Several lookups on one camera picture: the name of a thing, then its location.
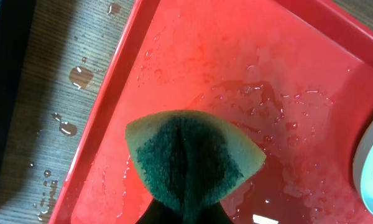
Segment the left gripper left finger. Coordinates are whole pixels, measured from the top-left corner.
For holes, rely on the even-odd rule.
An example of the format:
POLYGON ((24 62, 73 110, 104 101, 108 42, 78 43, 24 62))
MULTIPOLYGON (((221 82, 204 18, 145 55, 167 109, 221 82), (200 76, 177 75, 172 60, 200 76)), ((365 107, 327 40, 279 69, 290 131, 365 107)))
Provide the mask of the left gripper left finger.
POLYGON ((153 199, 136 224, 182 224, 182 216, 153 199))

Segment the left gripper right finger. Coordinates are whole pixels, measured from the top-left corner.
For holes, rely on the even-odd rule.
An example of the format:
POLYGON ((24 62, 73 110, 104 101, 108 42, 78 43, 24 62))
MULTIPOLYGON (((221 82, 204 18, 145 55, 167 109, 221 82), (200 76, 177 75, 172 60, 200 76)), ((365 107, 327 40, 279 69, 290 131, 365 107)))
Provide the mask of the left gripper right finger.
POLYGON ((214 203, 196 215, 186 218, 187 224, 233 224, 220 202, 214 203))

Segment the green yellow sponge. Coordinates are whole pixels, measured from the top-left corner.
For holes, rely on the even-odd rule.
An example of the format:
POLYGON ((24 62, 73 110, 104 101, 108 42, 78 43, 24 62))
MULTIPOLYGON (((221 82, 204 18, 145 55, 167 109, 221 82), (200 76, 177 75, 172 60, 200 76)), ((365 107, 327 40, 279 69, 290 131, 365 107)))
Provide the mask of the green yellow sponge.
POLYGON ((125 135, 144 187, 182 223, 197 222, 266 158, 237 126, 196 110, 141 117, 127 124, 125 135))

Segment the light blue plate back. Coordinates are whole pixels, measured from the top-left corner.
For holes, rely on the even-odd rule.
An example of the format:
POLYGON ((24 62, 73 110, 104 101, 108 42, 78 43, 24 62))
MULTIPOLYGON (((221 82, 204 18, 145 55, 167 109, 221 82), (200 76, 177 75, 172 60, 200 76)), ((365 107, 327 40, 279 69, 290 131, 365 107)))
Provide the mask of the light blue plate back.
POLYGON ((373 121, 362 136, 352 163, 355 188, 373 215, 373 121))

